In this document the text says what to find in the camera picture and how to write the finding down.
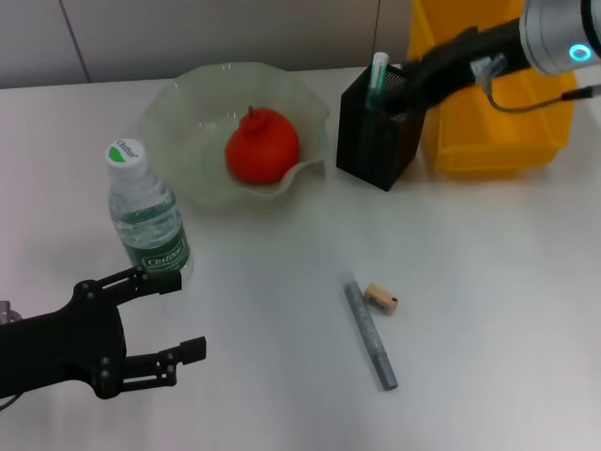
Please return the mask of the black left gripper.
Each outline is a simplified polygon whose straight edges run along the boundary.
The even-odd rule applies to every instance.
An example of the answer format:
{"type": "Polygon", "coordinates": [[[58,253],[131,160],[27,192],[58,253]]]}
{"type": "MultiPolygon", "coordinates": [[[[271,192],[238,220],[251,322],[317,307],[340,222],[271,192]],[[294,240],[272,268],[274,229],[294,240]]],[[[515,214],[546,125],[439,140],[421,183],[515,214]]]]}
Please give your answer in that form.
{"type": "Polygon", "coordinates": [[[207,357],[202,336],[156,353],[126,356],[117,306],[182,289],[179,271],[149,273],[143,266],[84,281],[62,308],[1,326],[1,397],[64,381],[81,381],[97,397],[171,387],[177,366],[207,357]]]}

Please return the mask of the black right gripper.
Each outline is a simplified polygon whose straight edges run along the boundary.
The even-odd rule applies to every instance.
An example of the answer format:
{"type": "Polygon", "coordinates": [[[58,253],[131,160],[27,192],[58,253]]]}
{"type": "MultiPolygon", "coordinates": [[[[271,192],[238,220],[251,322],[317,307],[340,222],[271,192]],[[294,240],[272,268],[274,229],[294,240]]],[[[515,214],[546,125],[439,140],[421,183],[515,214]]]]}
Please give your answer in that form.
{"type": "Polygon", "coordinates": [[[501,76],[529,67],[520,41],[519,19],[486,30],[467,28],[435,46],[421,59],[403,61],[400,70],[406,89],[378,91],[373,95],[373,110],[386,116],[425,111],[474,85],[473,62],[498,55],[505,59],[501,76]]]}

